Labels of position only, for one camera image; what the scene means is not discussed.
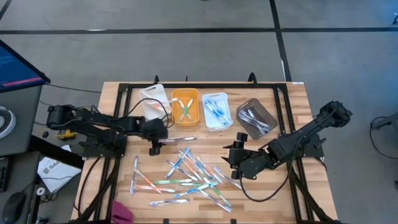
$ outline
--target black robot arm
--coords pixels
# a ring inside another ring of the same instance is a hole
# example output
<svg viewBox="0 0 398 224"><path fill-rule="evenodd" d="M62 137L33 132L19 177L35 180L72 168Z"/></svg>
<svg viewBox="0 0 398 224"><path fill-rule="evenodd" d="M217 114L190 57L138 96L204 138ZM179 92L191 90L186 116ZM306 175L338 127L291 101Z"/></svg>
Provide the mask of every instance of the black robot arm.
<svg viewBox="0 0 398 224"><path fill-rule="evenodd" d="M352 112L347 110L340 102L331 101L320 109L317 117L292 134L281 134L278 139L260 147L257 151L244 149L247 134L238 133L237 141L224 148L229 149L226 160L232 169L233 179L240 175L247 179L255 179L256 175L264 169L275 169L286 161L291 161L292 156L300 156L309 142L314 142L311 147L318 148L326 140L319 140L318 132L327 127L340 128L349 122Z"/></svg>
<svg viewBox="0 0 398 224"><path fill-rule="evenodd" d="M49 106L47 127L52 130L70 129L89 138L80 144L85 148L83 157L119 157L124 155L127 136L139 136L151 141L149 154L160 154L162 143L168 131L161 119L145 121L143 116L123 116L120 118L101 114L94 110L72 105Z"/></svg>

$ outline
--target pink cloth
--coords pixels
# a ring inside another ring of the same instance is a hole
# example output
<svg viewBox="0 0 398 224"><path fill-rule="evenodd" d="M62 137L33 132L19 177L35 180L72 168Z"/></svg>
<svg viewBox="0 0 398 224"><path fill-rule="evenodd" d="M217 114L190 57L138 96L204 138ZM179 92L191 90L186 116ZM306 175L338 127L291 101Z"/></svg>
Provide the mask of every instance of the pink cloth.
<svg viewBox="0 0 398 224"><path fill-rule="evenodd" d="M112 220L117 224L134 224L132 212L128 210L122 203L113 201L112 203Z"/></svg>

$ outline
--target computer mouse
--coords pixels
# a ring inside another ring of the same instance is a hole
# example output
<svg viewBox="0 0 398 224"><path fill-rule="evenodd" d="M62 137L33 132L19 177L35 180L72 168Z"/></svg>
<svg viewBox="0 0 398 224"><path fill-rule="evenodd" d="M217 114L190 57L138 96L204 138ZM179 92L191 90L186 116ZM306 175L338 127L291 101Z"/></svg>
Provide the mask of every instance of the computer mouse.
<svg viewBox="0 0 398 224"><path fill-rule="evenodd" d="M25 199L26 195L24 192L14 193L8 198L2 210L2 220L4 223L11 224L18 221L24 208Z"/></svg>

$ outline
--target white paper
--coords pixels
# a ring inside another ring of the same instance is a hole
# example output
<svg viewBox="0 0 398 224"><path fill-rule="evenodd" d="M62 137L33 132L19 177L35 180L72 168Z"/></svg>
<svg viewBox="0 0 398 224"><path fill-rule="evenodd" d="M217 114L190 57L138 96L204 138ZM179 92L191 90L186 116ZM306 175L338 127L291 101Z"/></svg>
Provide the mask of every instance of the white paper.
<svg viewBox="0 0 398 224"><path fill-rule="evenodd" d="M66 151L71 151L69 145L62 146L62 149ZM71 177L78 175L81 172L80 169L72 167L70 165L65 165L55 159L50 159L48 157L43 158L39 162L39 168L37 169L37 174L43 179L44 184L50 190L51 193L54 193L61 189ZM54 180L54 179L46 179L47 177L57 178L62 180Z"/></svg>

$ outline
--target keyboard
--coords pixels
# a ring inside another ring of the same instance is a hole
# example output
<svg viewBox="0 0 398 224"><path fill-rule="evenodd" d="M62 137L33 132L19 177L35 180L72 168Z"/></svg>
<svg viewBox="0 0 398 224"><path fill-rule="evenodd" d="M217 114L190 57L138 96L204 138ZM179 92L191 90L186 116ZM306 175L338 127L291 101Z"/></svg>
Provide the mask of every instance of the keyboard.
<svg viewBox="0 0 398 224"><path fill-rule="evenodd" d="M10 168L9 158L0 157L0 192L5 192L7 190Z"/></svg>

